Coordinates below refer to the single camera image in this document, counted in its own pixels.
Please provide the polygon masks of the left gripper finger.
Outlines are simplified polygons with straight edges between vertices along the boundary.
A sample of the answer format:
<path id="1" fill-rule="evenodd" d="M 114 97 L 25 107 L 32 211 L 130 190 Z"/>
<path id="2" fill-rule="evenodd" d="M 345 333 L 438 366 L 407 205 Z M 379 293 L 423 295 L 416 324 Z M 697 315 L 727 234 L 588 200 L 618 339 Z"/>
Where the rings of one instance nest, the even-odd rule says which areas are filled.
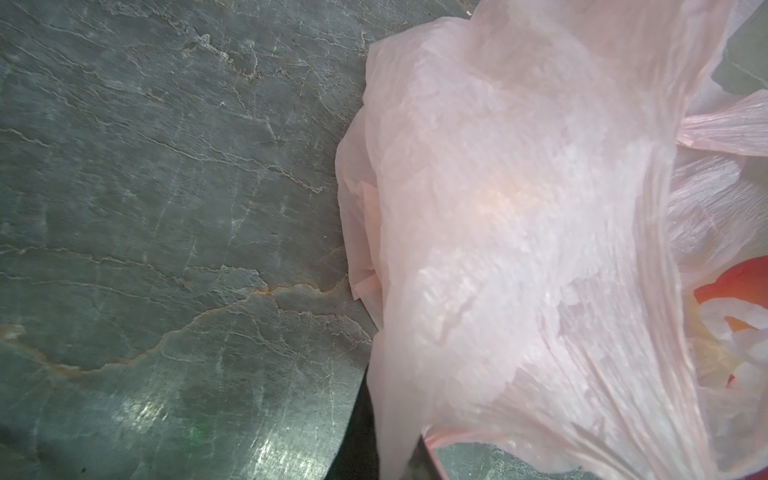
<path id="1" fill-rule="evenodd" d="M 365 369 L 345 434 L 325 474 L 325 480 L 379 478 L 374 413 L 367 386 L 367 375 L 368 369 Z M 440 462 L 436 454 L 420 438 L 403 472 L 402 479 L 439 480 L 440 478 Z"/>

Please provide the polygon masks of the pink plastic bag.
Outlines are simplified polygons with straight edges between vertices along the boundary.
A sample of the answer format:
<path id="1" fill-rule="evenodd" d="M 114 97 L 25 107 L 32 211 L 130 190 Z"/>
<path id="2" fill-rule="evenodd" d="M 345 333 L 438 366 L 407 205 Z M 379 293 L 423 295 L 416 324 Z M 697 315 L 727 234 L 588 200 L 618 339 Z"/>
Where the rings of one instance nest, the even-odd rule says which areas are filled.
<path id="1" fill-rule="evenodd" d="M 753 1 L 482 1 L 373 43 L 336 175 L 379 477 L 419 439 L 547 473 L 767 466 L 767 307 L 694 291 L 767 224 Z"/>

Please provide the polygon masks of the red flower-shaped plate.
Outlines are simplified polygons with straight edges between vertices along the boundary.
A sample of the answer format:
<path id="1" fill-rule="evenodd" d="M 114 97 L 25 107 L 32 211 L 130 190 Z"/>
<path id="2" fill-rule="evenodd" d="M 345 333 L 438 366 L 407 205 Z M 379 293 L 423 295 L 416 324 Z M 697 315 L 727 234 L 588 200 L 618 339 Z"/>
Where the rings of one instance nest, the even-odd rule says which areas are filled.
<path id="1" fill-rule="evenodd" d="M 713 283 L 694 291 L 699 304 L 719 298 L 735 298 L 767 307 L 768 256 L 741 262 L 724 273 Z"/>

